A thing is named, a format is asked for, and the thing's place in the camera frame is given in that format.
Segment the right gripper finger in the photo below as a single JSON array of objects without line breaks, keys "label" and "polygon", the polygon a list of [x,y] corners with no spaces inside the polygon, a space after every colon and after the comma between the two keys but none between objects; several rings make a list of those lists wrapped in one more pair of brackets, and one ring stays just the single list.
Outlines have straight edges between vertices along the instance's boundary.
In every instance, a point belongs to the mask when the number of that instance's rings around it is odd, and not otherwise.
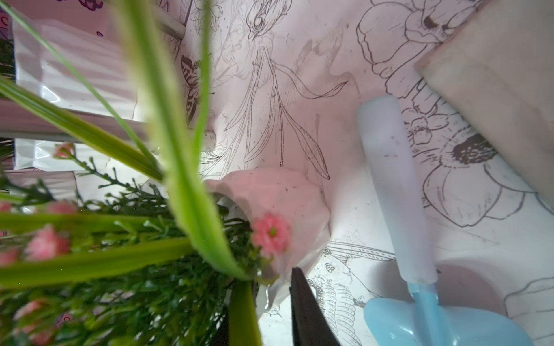
[{"label": "right gripper finger", "polygon": [[339,346],[301,268],[292,269],[290,296],[294,345]]}]

